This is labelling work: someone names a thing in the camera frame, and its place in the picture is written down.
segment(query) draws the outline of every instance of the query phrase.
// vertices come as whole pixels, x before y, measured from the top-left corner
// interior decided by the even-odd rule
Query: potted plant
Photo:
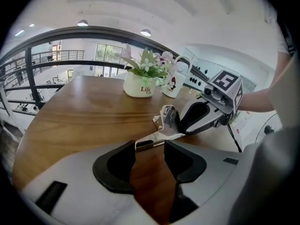
[[[123,89],[129,96],[136,98],[152,97],[158,78],[163,84],[169,71],[174,70],[175,66],[170,52],[164,52],[160,56],[147,48],[143,50],[140,61],[133,61],[129,45],[123,50],[121,58],[132,66],[127,72]]]

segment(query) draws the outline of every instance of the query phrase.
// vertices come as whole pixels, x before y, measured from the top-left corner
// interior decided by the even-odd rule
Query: round wooden table
[[[184,87],[173,99],[156,87],[153,97],[134,98],[123,91],[123,80],[79,76],[56,92],[28,127],[15,157],[13,184],[21,191],[65,156],[149,135],[156,131],[152,118],[163,105],[175,105],[180,111],[195,96],[195,90]],[[209,147],[201,136],[204,133],[179,140]],[[237,151],[233,140],[220,148]],[[130,184],[139,204],[158,223],[167,224],[175,179],[165,163],[163,145],[136,153]]]

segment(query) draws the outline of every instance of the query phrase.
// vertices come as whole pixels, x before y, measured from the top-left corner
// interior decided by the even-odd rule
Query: ceiling light
[[[88,26],[88,22],[86,20],[80,20],[77,24],[78,26]]]
[[[148,29],[143,29],[143,30],[141,31],[141,33],[142,33],[144,36],[147,36],[147,37],[150,37],[150,36],[151,36],[151,32],[150,32],[150,30],[148,30]]]
[[[22,32],[24,32],[24,30],[19,31],[15,36],[20,35]]]

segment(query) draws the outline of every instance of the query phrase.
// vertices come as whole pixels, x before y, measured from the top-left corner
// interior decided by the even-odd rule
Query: glass window
[[[106,45],[104,61],[120,63],[121,52],[122,52],[121,47]]]
[[[241,77],[243,80],[243,93],[245,94],[245,93],[254,92],[257,85],[254,82],[252,82],[251,80],[249,80],[243,76],[241,76]]]
[[[101,75],[103,75],[103,67],[95,66],[94,76],[100,77]]]
[[[116,76],[117,75],[117,68],[112,67],[112,71],[111,71],[111,77]]]
[[[121,58],[121,60],[120,60],[120,64],[122,64],[122,65],[125,65],[125,60],[123,60],[122,58]]]
[[[105,48],[106,48],[106,45],[97,44],[96,61],[104,61]]]
[[[104,77],[109,77],[109,69],[110,67],[104,67],[104,74],[103,74]]]
[[[118,70],[118,74],[125,73],[125,72],[126,72],[125,69],[119,69],[119,70]]]
[[[67,71],[67,79],[68,79],[68,82],[70,82],[72,79],[73,79],[73,73],[74,73],[74,70],[73,69],[69,69]]]

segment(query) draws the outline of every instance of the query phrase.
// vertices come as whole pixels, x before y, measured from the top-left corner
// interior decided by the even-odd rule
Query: metal railing
[[[84,50],[60,50],[60,51],[47,51],[32,54],[32,65],[38,65],[41,63],[47,63],[49,61],[63,61],[63,60],[83,60]],[[12,88],[17,85],[23,84],[28,80],[26,71],[22,68],[26,67],[25,57],[7,62],[1,66],[5,67],[5,75],[7,83],[4,84],[4,88]],[[51,66],[36,68],[33,71],[34,76],[48,70]]]
[[[35,37],[32,37],[18,46],[10,50],[0,59],[0,81],[6,79],[11,75],[16,75],[17,84],[19,86],[11,86],[4,88],[5,92],[13,91],[13,90],[31,90],[33,100],[8,100],[10,103],[24,103],[24,104],[35,104],[39,109],[43,107],[45,101],[42,101],[39,97],[37,89],[60,89],[64,86],[64,84],[45,84],[45,85],[36,85],[34,80],[34,75],[37,74],[38,71],[42,72],[43,69],[52,67],[52,66],[63,66],[63,65],[88,65],[88,66],[101,66],[101,67],[110,67],[116,69],[124,69],[123,64],[118,63],[111,63],[107,61],[91,61],[91,60],[83,60],[83,51],[82,56],[80,56],[79,50],[74,50],[75,52],[68,50],[67,56],[66,51],[53,51],[53,59],[54,57],[56,60],[48,60],[47,62],[43,62],[42,54],[49,53],[49,52],[42,52],[42,53],[35,53],[31,54],[31,48],[37,45],[41,45],[44,43],[56,41],[56,40],[63,40],[63,39],[70,39],[70,38],[98,38],[98,39],[106,39],[112,41],[118,41],[122,43],[126,43],[129,45],[137,46],[140,48],[148,48],[152,50],[154,53],[162,54],[164,51],[170,51],[174,57],[177,57],[178,54],[167,47],[150,40],[146,37],[127,32],[124,30],[107,28],[107,27],[96,27],[96,26],[88,26],[88,27],[69,27],[69,28],[62,28],[57,30],[52,30],[49,32],[45,32],[39,34]],[[13,56],[25,52],[25,55],[19,59],[8,61]],[[10,67],[6,69],[8,65],[11,64],[19,64],[15,67]],[[180,59],[188,64],[188,61],[184,58]],[[28,86],[21,86],[20,80],[20,73],[27,74],[25,79],[28,79],[29,85]],[[191,70],[192,74],[198,77],[206,77],[204,73],[198,70],[196,67],[193,66]],[[29,114],[29,112],[25,111],[16,111],[16,113],[23,113],[27,115],[34,115]]]

